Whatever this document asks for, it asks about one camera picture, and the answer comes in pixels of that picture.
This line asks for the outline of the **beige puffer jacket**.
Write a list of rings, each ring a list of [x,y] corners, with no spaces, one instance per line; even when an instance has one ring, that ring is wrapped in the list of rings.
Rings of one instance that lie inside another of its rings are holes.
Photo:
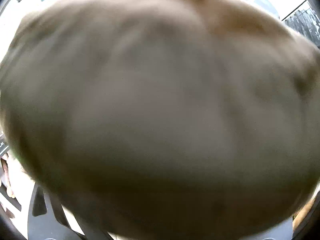
[[[239,239],[319,182],[319,49],[245,0],[60,0],[1,62],[1,127],[95,228]]]

